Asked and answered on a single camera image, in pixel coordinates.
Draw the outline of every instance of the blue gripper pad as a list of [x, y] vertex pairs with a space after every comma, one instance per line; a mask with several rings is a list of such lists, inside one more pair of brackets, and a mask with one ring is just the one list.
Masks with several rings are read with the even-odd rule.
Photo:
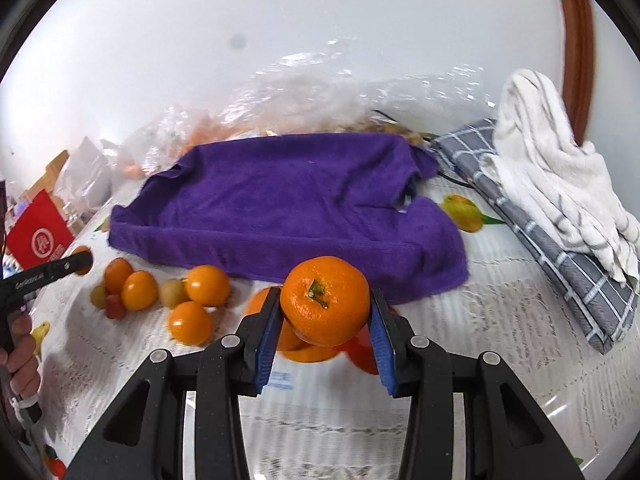
[[267, 325], [262, 332], [262, 338], [258, 345], [258, 351], [255, 355], [255, 377], [254, 387], [258, 394], [262, 393], [262, 388], [269, 382], [271, 375], [271, 367], [273, 359], [276, 355], [276, 347], [280, 338], [280, 330], [282, 328], [282, 311], [280, 309], [280, 291], [272, 288], [264, 300], [264, 304], [271, 301], [272, 294], [276, 295], [276, 305], [271, 310], [271, 315], [267, 321]]
[[375, 355], [376, 364], [378, 365], [380, 381], [389, 395], [393, 396], [398, 390], [398, 380], [396, 380], [396, 352], [391, 346], [385, 324], [382, 321], [382, 315], [374, 301], [371, 303], [369, 332], [371, 334], [373, 355]]

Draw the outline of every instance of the hand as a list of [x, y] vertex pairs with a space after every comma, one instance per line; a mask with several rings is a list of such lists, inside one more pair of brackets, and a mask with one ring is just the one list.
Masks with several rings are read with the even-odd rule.
[[10, 383], [14, 393], [26, 399], [34, 396], [40, 387], [38, 360], [33, 355], [36, 340], [31, 336], [31, 318], [22, 314], [15, 319], [11, 332], [20, 336], [20, 341], [9, 356], [0, 348], [0, 365], [5, 365], [14, 374]]

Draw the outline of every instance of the brown wooden trim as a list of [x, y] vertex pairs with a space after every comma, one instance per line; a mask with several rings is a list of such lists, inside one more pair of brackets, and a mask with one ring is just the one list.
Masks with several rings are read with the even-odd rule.
[[562, 98], [575, 142], [580, 145], [593, 95], [595, 40], [590, 0], [562, 0], [564, 12], [564, 85]]

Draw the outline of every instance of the circular logo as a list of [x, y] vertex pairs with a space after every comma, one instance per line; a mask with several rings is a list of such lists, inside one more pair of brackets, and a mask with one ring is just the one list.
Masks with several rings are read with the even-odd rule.
[[31, 237], [31, 250], [39, 258], [48, 258], [53, 252], [53, 235], [48, 229], [38, 229]]

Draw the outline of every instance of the white wall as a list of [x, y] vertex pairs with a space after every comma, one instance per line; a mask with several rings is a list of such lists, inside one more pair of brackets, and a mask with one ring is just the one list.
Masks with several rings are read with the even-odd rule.
[[[562, 73], [559, 0], [59, 0], [0, 85], [0, 167], [22, 186], [84, 135], [121, 140], [167, 105], [215, 107], [253, 72], [357, 38], [357, 73]], [[241, 34], [244, 49], [231, 47]]]
[[586, 138], [604, 156], [613, 189], [640, 218], [640, 62], [616, 25], [591, 1], [596, 70]]

